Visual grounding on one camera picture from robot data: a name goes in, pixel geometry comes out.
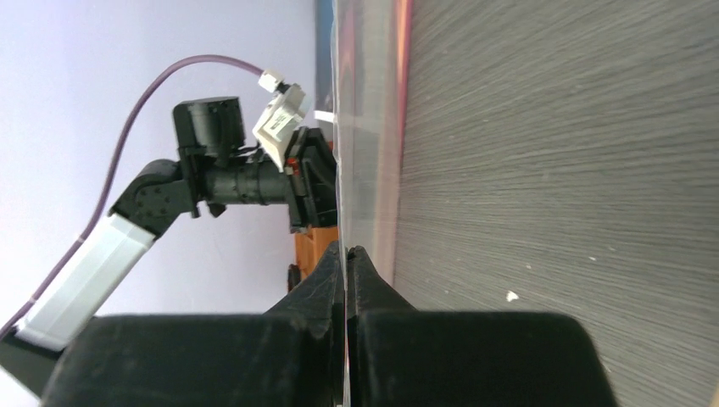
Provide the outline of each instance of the gray textured surface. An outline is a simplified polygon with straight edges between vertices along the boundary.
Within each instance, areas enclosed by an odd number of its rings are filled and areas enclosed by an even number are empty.
[[[415,1],[395,287],[422,308],[574,315],[622,405],[708,405],[717,11]]]

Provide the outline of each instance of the black plastic part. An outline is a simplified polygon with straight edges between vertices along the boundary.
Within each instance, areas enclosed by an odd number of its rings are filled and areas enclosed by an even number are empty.
[[[403,312],[414,311],[415,307],[380,277],[365,248],[358,246],[351,248],[347,254],[347,351],[350,360],[349,385],[352,405],[363,405],[362,387],[366,383],[361,374],[367,366],[360,356],[359,315],[371,310]]]
[[[177,216],[194,208],[178,163],[158,159],[140,171],[111,210],[159,238]]]
[[[290,315],[100,318],[66,350],[42,405],[319,405],[308,340]]]
[[[338,242],[330,243],[315,270],[266,312],[301,316],[307,321],[314,339],[311,363],[318,367],[313,380],[321,383],[318,391],[330,402],[307,405],[334,407],[343,401],[345,293],[340,255]]]
[[[191,154],[190,148],[178,148],[177,155],[180,156],[180,169],[182,173],[182,180],[187,185],[190,198],[192,199],[192,208],[190,209],[190,215],[193,218],[200,216],[198,209],[198,202],[202,199],[199,192],[199,161],[202,161],[201,157]]]
[[[320,129],[300,127],[293,134],[286,151],[292,195],[290,231],[303,231],[306,226],[337,225],[337,163]]]
[[[227,166],[229,158],[245,143],[240,101],[234,97],[186,101],[172,110],[177,147],[196,155],[217,158]]]
[[[358,328],[352,405],[617,406],[564,315],[372,311]]]
[[[302,271],[297,265],[287,267],[287,292],[291,292],[302,281]]]
[[[42,395],[60,355],[23,342],[14,332],[0,342],[0,365],[37,397]]]
[[[289,88],[290,88],[290,85],[288,85],[288,84],[285,83],[285,82],[280,82],[280,84],[277,85],[277,91],[278,91],[279,93],[287,92],[287,90],[289,90]]]
[[[208,203],[207,209],[209,209],[209,213],[216,218],[224,214],[225,210],[227,210],[227,207],[220,203]]]
[[[213,166],[203,177],[211,204],[284,204],[289,181],[269,159],[234,158],[226,168]]]

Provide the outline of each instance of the purple cable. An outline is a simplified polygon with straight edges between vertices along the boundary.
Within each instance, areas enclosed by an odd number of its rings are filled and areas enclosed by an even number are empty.
[[[153,83],[148,86],[148,89],[145,90],[145,92],[140,96],[139,99],[137,99],[137,102],[135,103],[135,106],[130,111],[130,114],[127,116],[127,120],[125,120],[125,125],[122,126],[122,131],[120,132],[120,138],[118,138],[117,145],[114,148],[112,159],[110,160],[110,166],[108,169],[108,174],[105,177],[105,183],[103,184],[103,190],[100,192],[100,198],[98,199],[98,203],[95,206],[95,211],[92,212],[92,217],[90,218],[90,221],[87,222],[87,226],[85,226],[85,230],[82,231],[80,236],[75,240],[74,243],[72,243],[72,246],[68,249],[67,252],[63,255],[62,258],[58,261],[58,263],[53,267],[52,270],[50,270],[50,274],[45,277],[45,279],[40,283],[40,286],[35,290],[35,292],[32,294],[30,299],[27,300],[27,302],[18,309],[15,314],[10,317],[8,322],[3,325],[3,328],[0,329],[0,340],[5,338],[12,330],[13,326],[20,321],[20,318],[25,316],[27,312],[32,308],[32,305],[37,301],[38,298],[47,290],[47,288],[50,286],[50,284],[53,282],[55,277],[58,276],[59,272],[67,265],[68,261],[70,261],[70,258],[72,258],[73,255],[77,252],[77,249],[82,246],[82,244],[85,242],[85,240],[90,236],[90,233],[95,228],[95,226],[100,221],[100,217],[103,215],[103,210],[105,208],[105,204],[108,202],[108,195],[110,194],[110,188],[112,187],[114,175],[117,172],[117,166],[120,162],[120,156],[122,155],[122,148],[125,146],[125,142],[127,141],[127,136],[130,134],[130,129],[132,128],[132,125],[135,123],[135,119],[137,118],[137,115],[140,113],[140,110],[142,109],[142,106],[145,105],[145,103],[150,99],[150,97],[153,95],[153,93],[159,88],[160,85],[162,85],[162,82],[164,82],[167,78],[170,77],[170,75],[174,74],[178,70],[192,64],[199,64],[202,62],[215,62],[218,64],[227,64],[232,65],[235,67],[238,67],[242,70],[246,70],[247,72],[254,74],[256,76],[262,75],[263,70],[258,68],[257,66],[254,66],[248,62],[242,61],[240,59],[225,57],[222,55],[195,55],[193,57],[188,57],[185,59],[180,59],[179,61],[175,62],[174,64],[170,65],[166,70],[163,71],[163,73],[159,74],[157,79],[153,81]]]

